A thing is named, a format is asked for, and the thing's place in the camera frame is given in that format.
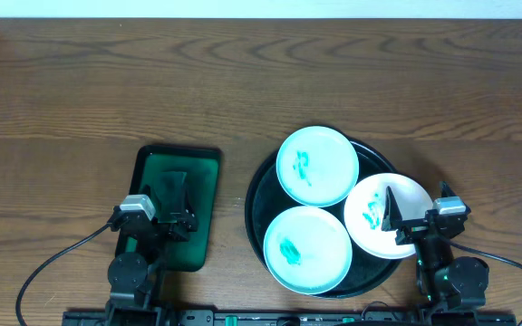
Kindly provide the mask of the white plate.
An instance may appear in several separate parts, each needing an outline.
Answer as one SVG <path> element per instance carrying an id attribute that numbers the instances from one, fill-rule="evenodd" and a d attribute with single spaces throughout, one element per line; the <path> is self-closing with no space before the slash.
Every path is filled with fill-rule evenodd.
<path id="1" fill-rule="evenodd" d="M 429 194 L 416 181 L 399 174 L 381 173 L 356 184 L 345 200 L 343 221 L 352 240 L 366 253 L 383 259 L 403 259 L 415 254 L 414 245 L 397 245 L 395 231 L 382 231 L 387 187 L 403 220 L 424 217 L 432 208 Z"/>

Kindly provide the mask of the green yellow sponge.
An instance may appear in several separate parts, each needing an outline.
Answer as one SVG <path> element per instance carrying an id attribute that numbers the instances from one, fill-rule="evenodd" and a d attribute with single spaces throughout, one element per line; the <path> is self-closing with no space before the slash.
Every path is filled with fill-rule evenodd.
<path id="1" fill-rule="evenodd" d="M 161 223 L 176 223 L 187 213 L 187 173 L 163 171 L 153 180 L 151 200 Z"/>

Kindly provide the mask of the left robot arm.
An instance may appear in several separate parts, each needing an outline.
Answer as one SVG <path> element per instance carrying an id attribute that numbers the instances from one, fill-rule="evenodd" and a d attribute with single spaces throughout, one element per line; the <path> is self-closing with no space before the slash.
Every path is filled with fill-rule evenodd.
<path id="1" fill-rule="evenodd" d="M 129 196 L 113 208 L 108 224 L 120 234 L 108 268 L 111 293 L 105 324 L 178 325 L 179 313 L 160 301 L 160 290 L 166 272 L 195 270 L 192 256 L 180 248 L 198 230 L 188 200 L 159 213 L 148 197 Z"/>

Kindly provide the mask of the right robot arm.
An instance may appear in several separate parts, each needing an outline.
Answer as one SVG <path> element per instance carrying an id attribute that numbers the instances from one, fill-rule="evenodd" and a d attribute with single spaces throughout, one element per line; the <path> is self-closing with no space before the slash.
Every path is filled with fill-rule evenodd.
<path id="1" fill-rule="evenodd" d="M 451 250 L 451 239 L 464 230 L 470 208 L 442 182 L 441 197 L 418 218 L 402 217 L 395 195 L 385 189 L 382 230 L 396 233 L 397 245 L 413 245 L 417 255 L 419 286 L 429 304 L 417 311 L 424 325 L 477 325 L 476 309 L 486 304 L 489 268 L 483 260 Z"/>

